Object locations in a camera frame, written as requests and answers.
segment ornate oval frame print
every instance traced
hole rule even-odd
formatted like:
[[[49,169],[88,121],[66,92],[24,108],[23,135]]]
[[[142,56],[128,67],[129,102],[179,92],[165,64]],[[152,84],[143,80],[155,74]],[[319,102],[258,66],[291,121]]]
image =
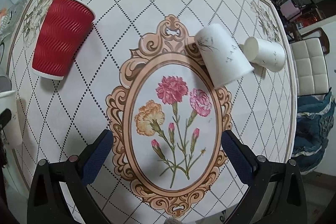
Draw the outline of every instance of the ornate oval frame print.
[[[187,67],[203,81],[210,92],[216,115],[217,132],[211,159],[203,174],[181,190],[160,188],[143,174],[134,156],[131,138],[132,113],[142,85],[153,72],[169,64]],[[158,24],[157,33],[141,37],[139,48],[131,50],[131,58],[120,68],[120,83],[121,86],[106,97],[110,130],[114,134],[114,172],[130,181],[132,192],[143,202],[179,218],[204,197],[218,178],[219,168],[227,160],[221,150],[221,132],[232,127],[231,93],[226,88],[214,89],[194,37],[189,36],[186,27],[174,15],[168,15]]]

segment paper cup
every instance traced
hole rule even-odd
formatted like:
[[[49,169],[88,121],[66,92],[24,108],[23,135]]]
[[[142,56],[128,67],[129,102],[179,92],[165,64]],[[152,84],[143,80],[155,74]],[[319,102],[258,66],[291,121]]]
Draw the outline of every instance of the paper cup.
[[[16,108],[16,90],[0,93],[0,113],[8,108],[12,113],[12,119],[3,128],[8,145],[14,148],[22,143],[22,134],[19,125]]]
[[[33,73],[62,80],[94,19],[94,12],[79,0],[53,0],[36,42]]]
[[[254,37],[246,40],[244,55],[250,62],[273,72],[282,70],[286,61],[285,50],[280,44]]]
[[[220,25],[211,24],[200,30],[195,41],[215,89],[253,71],[238,44]]]

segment pink carnation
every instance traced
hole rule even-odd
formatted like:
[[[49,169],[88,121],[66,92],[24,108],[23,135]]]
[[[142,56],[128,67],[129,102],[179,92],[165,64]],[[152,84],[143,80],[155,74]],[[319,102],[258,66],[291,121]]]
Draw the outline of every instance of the pink carnation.
[[[195,139],[197,139],[199,135],[200,135],[200,129],[199,128],[195,128],[195,130],[193,132],[193,137]]]
[[[190,92],[190,105],[197,114],[206,117],[211,112],[211,103],[209,97],[203,90],[193,89]]]
[[[170,122],[170,123],[169,123],[168,129],[171,130],[171,131],[174,131],[174,130],[175,130],[175,126],[174,126],[174,123],[173,123],[173,122]]]
[[[160,148],[160,145],[159,145],[159,143],[157,142],[157,140],[156,139],[154,139],[154,140],[152,140],[152,147],[154,147],[154,148]]]
[[[159,87],[156,88],[156,93],[164,104],[172,105],[176,102],[182,102],[182,96],[188,94],[188,87],[182,77],[164,76]]]

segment red cup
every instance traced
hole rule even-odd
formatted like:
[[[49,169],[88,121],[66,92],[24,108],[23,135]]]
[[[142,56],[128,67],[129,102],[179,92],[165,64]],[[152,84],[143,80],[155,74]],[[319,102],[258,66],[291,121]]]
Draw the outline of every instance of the red cup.
[[[53,0],[36,42],[33,73],[62,80],[94,19],[94,12],[80,0]]]

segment table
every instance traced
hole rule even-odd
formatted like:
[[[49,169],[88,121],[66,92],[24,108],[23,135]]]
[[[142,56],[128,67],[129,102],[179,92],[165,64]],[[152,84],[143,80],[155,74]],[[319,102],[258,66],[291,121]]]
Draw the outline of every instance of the table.
[[[62,81],[31,72],[50,1],[28,0],[14,32],[7,69],[23,135],[16,156],[29,185],[40,159],[66,160],[109,128],[112,152],[88,187],[106,216],[115,224],[163,223],[169,216],[187,223],[238,203],[247,189],[221,150],[223,130],[231,128],[256,155],[290,157],[295,76],[268,0],[81,1],[96,19]],[[210,23],[222,24],[238,44],[249,36],[282,44],[284,69],[256,66],[214,90],[193,37]]]

